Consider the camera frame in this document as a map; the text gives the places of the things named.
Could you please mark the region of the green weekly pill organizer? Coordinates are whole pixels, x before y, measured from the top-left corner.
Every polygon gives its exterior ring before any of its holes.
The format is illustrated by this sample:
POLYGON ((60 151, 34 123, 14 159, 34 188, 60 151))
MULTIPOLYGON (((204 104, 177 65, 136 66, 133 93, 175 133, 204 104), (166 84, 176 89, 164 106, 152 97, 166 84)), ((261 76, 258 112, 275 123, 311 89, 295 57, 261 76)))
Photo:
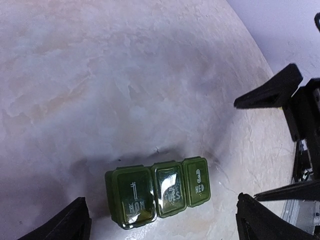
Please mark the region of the green weekly pill organizer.
POLYGON ((118 167, 107 171, 104 180, 111 219, 124 230, 174 216, 211 198, 208 162, 201 156, 118 167))

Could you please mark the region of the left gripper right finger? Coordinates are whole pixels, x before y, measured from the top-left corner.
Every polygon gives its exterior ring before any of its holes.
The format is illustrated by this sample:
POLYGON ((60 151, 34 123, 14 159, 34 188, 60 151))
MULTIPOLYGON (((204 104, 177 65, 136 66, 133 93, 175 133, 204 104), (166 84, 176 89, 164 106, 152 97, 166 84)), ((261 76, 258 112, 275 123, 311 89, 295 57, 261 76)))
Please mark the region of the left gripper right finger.
POLYGON ((240 193, 236 223, 240 240, 316 240, 311 235, 284 221, 248 194, 240 193))

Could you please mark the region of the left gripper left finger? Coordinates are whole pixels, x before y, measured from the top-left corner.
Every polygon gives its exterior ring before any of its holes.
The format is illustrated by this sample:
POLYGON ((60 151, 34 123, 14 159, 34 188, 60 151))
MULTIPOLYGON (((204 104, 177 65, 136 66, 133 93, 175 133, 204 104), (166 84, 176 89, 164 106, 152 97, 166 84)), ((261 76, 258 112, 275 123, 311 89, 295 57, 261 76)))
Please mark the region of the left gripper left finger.
POLYGON ((92 219, 85 197, 78 197, 48 222, 20 240, 88 240, 92 219))

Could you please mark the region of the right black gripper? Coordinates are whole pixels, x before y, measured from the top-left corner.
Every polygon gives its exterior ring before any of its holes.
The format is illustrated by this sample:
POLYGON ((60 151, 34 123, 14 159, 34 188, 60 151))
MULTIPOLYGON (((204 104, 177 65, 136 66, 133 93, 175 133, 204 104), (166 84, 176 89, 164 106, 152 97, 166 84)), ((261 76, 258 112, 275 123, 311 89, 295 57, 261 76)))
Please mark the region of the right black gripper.
POLYGON ((235 99, 236 109, 283 108, 292 140, 304 140, 313 180, 301 181, 254 195, 260 202, 320 201, 320 79, 299 87, 303 76, 290 63, 270 80, 235 99))

